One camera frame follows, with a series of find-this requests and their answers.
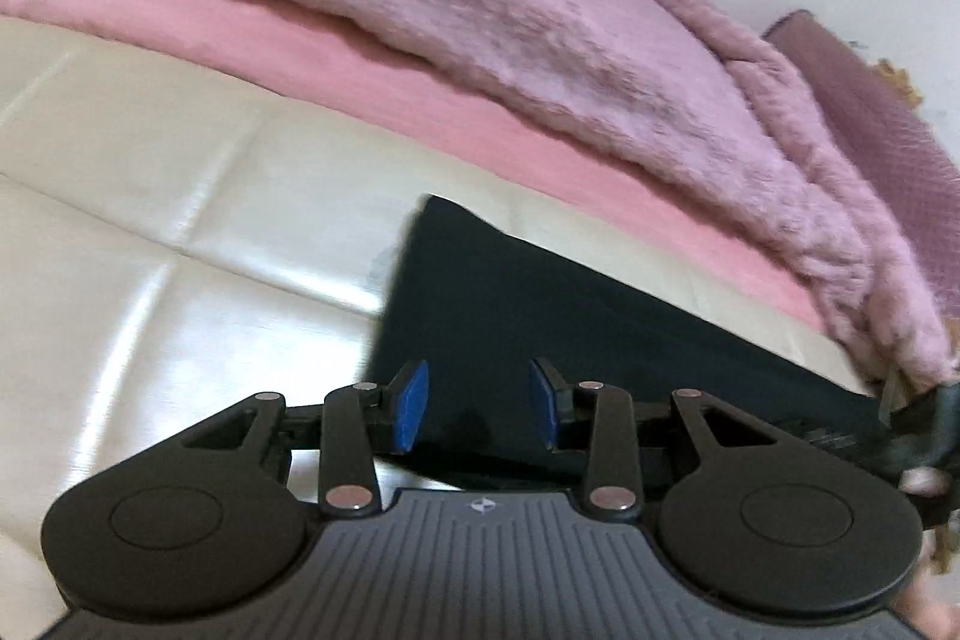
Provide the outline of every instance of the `black fabric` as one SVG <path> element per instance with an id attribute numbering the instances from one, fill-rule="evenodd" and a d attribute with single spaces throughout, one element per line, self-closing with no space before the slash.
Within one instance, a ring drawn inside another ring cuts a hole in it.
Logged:
<path id="1" fill-rule="evenodd" d="M 536 437 L 527 362 L 538 356 L 568 381 L 607 381 L 637 401 L 696 387 L 773 423 L 880 432 L 875 400 L 431 197 L 367 371 L 382 383 L 405 360 L 430 362 L 424 424 L 400 462 L 475 489 L 576 482 L 582 456 L 551 455 Z"/>

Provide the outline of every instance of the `black device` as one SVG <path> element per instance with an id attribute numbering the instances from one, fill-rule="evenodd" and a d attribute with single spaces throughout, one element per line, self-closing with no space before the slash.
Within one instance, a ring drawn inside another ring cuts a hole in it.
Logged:
<path id="1" fill-rule="evenodd" d="M 918 637 L 889 610 L 920 555 L 914 504 L 696 389 L 635 403 L 536 360 L 532 425 L 587 453 L 577 489 L 385 508 L 373 455 L 410 450 L 428 383 L 410 362 L 323 405 L 258 393 L 71 488 L 41 533 L 70 606 L 44 637 Z M 316 504 L 285 486 L 296 449 L 320 451 Z"/>

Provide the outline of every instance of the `silver screw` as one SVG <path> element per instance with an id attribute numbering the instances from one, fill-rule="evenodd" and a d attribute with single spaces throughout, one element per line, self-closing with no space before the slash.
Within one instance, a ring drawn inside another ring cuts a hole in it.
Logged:
<path id="1" fill-rule="evenodd" d="M 373 493 L 362 485 L 337 485 L 326 492 L 326 504 L 341 510 L 359 510 L 373 501 Z"/>
<path id="2" fill-rule="evenodd" d="M 603 510 L 627 510 L 637 504 L 637 495 L 622 485 L 601 485 L 590 492 L 590 504 Z"/>

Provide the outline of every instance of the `fluffy pink blanket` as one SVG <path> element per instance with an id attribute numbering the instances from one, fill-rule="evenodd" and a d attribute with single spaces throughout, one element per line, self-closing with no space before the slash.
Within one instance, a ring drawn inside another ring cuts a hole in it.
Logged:
<path id="1" fill-rule="evenodd" d="M 725 215 L 809 281 L 870 372 L 892 360 L 919 386 L 947 377 L 946 336 L 896 223 L 793 68 L 708 0 L 658 1 L 724 63 L 654 0 L 294 1 L 352 18 Z"/>

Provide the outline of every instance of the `gray ribbed panel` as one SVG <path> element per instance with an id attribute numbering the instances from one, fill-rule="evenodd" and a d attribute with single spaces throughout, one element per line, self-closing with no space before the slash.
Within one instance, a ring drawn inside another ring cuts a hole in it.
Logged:
<path id="1" fill-rule="evenodd" d="M 640 531 L 563 494 L 407 491 L 386 514 L 330 525 L 291 579 L 229 614 L 139 627 L 77 613 L 48 640 L 916 640 L 881 613 L 768 627 L 680 586 Z"/>

